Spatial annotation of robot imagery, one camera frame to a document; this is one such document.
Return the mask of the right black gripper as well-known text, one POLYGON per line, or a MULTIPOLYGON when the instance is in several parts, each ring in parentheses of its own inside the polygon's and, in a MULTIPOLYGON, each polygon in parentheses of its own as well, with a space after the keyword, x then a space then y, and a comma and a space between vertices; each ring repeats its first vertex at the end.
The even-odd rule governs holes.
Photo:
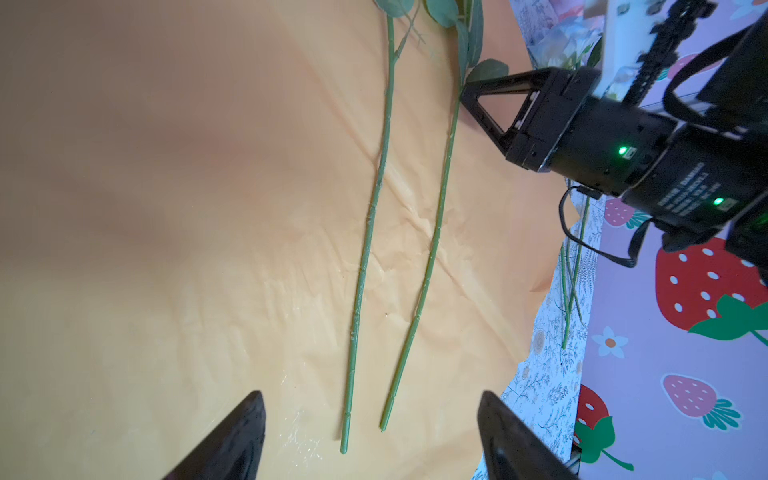
POLYGON ((460 103, 507 160, 619 198, 669 235, 716 233, 766 192, 766 147, 596 98, 597 76, 474 67, 460 103))

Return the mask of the pink fake rose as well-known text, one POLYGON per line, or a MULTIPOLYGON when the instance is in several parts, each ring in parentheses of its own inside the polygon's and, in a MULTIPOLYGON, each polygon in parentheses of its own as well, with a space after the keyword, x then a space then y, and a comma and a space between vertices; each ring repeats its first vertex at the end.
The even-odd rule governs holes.
POLYGON ((430 289, 431 278, 438 257, 453 151, 461 109, 461 95, 467 79, 473 75, 473 71, 476 69, 480 71, 480 73, 476 75, 478 79, 485 79, 488 73, 495 73, 499 76, 506 76, 509 73, 509 67, 506 63, 496 59, 483 60, 481 58, 485 27, 484 6, 481 1, 428 1, 426 6, 429 15, 435 22, 446 29, 453 28, 456 31, 458 79, 456 80, 454 92, 452 116, 443 159, 439 197, 428 260, 409 329, 398 358, 394 376, 382 411, 379 423, 379 429, 382 432, 387 430, 394 410, 408 357, 422 319, 423 310, 430 289))

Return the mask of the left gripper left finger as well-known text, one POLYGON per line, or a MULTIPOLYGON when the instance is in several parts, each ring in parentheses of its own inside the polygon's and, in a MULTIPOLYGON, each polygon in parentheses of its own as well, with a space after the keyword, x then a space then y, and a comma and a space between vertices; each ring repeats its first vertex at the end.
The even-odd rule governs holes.
POLYGON ((164 479, 253 480, 265 429, 262 393, 252 391, 164 479))

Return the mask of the orange wrapping paper sheet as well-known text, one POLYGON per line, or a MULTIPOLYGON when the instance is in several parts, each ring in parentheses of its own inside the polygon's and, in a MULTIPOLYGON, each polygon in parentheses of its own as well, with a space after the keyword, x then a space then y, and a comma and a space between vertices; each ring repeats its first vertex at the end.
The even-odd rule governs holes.
POLYGON ((529 354, 561 178, 467 118, 414 347, 454 105, 425 12, 396 66, 362 305, 347 349, 386 89, 369 1, 1 5, 1 475, 157 479, 251 391, 262 479, 468 479, 481 394, 529 354))

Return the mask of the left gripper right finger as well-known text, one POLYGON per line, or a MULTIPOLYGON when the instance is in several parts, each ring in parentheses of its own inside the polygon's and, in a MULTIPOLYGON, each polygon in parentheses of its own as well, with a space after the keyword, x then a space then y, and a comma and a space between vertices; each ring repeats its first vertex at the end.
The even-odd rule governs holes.
POLYGON ((491 391, 484 391, 481 396, 477 423, 489 479, 577 479, 491 391))

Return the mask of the white fake rose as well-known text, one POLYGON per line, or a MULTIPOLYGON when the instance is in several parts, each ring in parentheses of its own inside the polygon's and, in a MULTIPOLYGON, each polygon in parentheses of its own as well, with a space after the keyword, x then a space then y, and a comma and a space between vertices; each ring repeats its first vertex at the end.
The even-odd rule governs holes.
POLYGON ((383 186, 389 154, 391 122, 394 107, 396 65, 414 28, 415 17, 418 15, 419 11, 417 1, 375 1, 375 4, 377 8, 385 14, 386 18, 387 84, 385 89, 381 149, 366 214, 363 244, 358 267, 352 317, 349 330, 348 361, 339 448, 339 451, 342 455, 346 455, 349 450, 362 306, 364 300, 368 263, 372 249, 377 206, 383 186), (395 44, 394 22, 396 18, 405 18, 408 21, 406 33, 400 39, 398 45, 395 44))

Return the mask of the pale fake flower stem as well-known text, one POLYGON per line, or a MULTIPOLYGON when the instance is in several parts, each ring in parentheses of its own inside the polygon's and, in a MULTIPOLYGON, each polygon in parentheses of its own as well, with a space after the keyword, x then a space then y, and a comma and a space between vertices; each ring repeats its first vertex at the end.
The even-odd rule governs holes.
POLYGON ((583 19, 568 17, 528 47, 533 68, 557 67, 575 70, 586 66, 592 51, 602 39, 603 16, 583 19))

